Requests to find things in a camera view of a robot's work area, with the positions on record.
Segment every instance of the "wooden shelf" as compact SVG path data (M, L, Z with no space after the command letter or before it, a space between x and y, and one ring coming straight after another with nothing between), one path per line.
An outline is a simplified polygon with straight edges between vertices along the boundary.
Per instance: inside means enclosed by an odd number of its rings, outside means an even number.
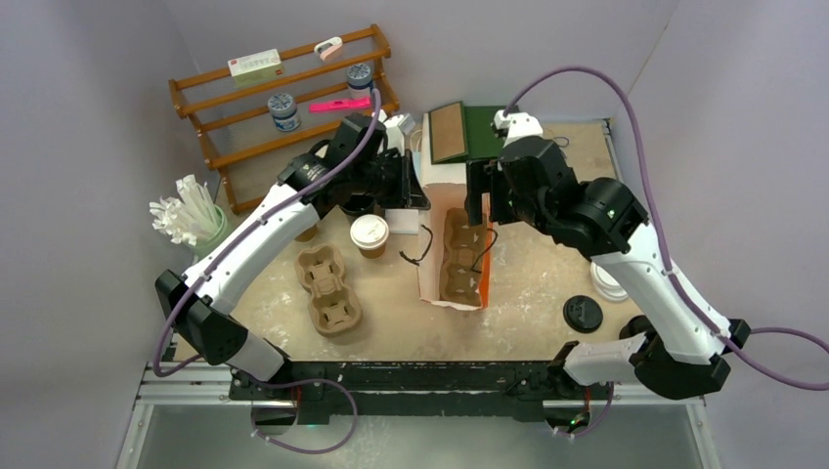
M374 83L376 84L377 88L380 90L380 94L382 95L382 108L389 113L400 108L400 103L398 102L397 95L392 89L391 84L388 82L388 78L386 77L385 71L383 70L382 60L391 57L391 48L382 30L380 30L379 26L377 26L376 24L372 24L370 27L367 27L366 29L349 32L348 34L341 35L340 37L342 38L344 43L371 38L373 40L374 49L371 52L362 54L360 56L337 61L331 64L324 64L322 66L311 68L305 71L300 71L282 78L278 78L276 80L260 83L258 85L250 86L247 88L238 89L236 91L214 98L210 98L204 101L200 101L197 103L189 103L187 98L184 96L183 90L193 88L195 86L204 85L217 80L230 78L231 73L227 67L218 68L212 71L208 71L206 73L202 73L200 75L191 76L189 78L184 78L181 80L169 80L170 99L172 100L173 108L176 110L176 113L179 115L179 117L188 118L193 124L193 128L196 130L196 137L198 138L198 142L201 146L201 153L204 157L204 163L210 169L215 169L219 172L220 176L222 177L222 186L224 186L225 191L228 194L228 201L230 202L231 208L233 209L234 213L239 214L243 211L254 208L262 200L262 197L257 197L243 202L237 202L234 187L230 180L230 175L228 171L229 166L239 163L241 161L246 161L250 158L259 156L269 151L288 147L299 142L319 137L327 132L331 132L337 128L337 126L339 125L339 120L334 120L326 124L318 125L316 127L308 129L303 129L301 131L294 131L272 141L254 145L247 149L237 150L229 154L221 154L219 150L216 148L215 144L213 143L209 135L209 132L227 127L229 125L238 124L240 122L244 122L245 120L252 119L263 114L267 114L268 107L255 107L253 109L228 115L226 117L222 117L220 119L216 119L205 123L202 123L201 120L198 118L198 116L196 115L197 112L210 109L212 107L226 105L228 103L233 103L251 95L275 90L277 88L292 83L297 83L303 80L307 80L315 76L320 76L326 73L331 73L333 71L341 70L353 64L363 64L367 62L373 63L373 78ZM280 51L280 58L284 62L300 56L313 54L314 46L316 44L317 43L307 44L294 49ZM294 97L294 99L296 100L297 104L301 104L312 100L316 100L327 95L331 95L333 93L339 93L346 89L348 89L348 85L346 83L337 83L335 85L327 86L325 88L320 88L296 96Z

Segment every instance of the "table top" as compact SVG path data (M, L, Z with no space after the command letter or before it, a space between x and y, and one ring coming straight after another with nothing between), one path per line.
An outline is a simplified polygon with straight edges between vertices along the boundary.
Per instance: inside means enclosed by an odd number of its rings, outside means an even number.
M602 122L545 125L545 136L564 136L568 164L580 180L614 177ZM264 192L296 151L250 161L235 168L238 187L259 185ZM217 203L231 213L220 191ZM231 217L233 223L242 218ZM486 310L461 312L419 300L417 271L399 251L419 253L416 235L393 234L386 252L376 260L362 257L348 235L349 225L338 209L319 224L317 237L291 243L242 295L233 317L253 333L283 348L296 360L317 361L509 361L550 360L571 340L615 340L622 326L639 315L628 299L609 303L598 296L589 277L589 262L578 251L553 243L531 227L515 223L497 227L492 248L490 305ZM363 307L355 329L326 338L311 324L309 294L300 286L293 267L300 251L331 243L342 253L345 283ZM564 302L574 295L595 299L604 322L594 333L582 334L564 321ZM181 343L176 359L193 354Z

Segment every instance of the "beige table surface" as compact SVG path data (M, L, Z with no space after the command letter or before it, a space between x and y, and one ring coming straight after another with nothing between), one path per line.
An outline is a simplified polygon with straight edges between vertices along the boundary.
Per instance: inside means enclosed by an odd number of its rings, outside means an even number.
M545 135L570 139L564 152L580 180L614 176L601 123L548 124ZM241 199L264 193L297 154L297 148L283 150L235 167L234 184L247 192ZM231 213L224 191L219 191L217 203ZM233 217L234 223L240 220ZM348 228L338 209L328 214L315 239L293 242L250 285L233 317L297 360L506 361L552 359L570 340L614 340L620 328L640 314L630 299L614 304L599 298L589 279L589 262L526 224L497 227L490 305L477 312L440 308L418 299L416 267L398 255L400 250L410 257L419 255L415 235L391 235L386 253L372 261L351 243ZM340 249L346 284L355 289L364 311L358 328L330 339L311 324L309 295L293 268L301 250L324 242ZM604 311L604 323L592 334L574 331L562 317L564 302L578 294L596 299ZM182 341L176 359L193 353Z

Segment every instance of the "pink object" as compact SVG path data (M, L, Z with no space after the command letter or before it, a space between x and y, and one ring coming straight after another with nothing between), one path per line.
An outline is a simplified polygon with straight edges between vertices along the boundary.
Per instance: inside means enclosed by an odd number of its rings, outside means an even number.
M336 100L308 105L308 110L311 112L330 112L332 110L365 109L367 107L371 107L371 98L368 96L359 100Z

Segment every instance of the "blue jar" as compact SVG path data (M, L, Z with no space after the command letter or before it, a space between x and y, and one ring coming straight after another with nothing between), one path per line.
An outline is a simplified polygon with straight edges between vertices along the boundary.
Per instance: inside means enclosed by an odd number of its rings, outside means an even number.
M296 101L288 93L278 93L268 100L268 110L274 118L277 129L290 132L299 128L299 114L296 113Z
M374 89L371 67L367 64L354 64L346 68L345 81L348 82L348 92L353 100L371 96L371 90Z

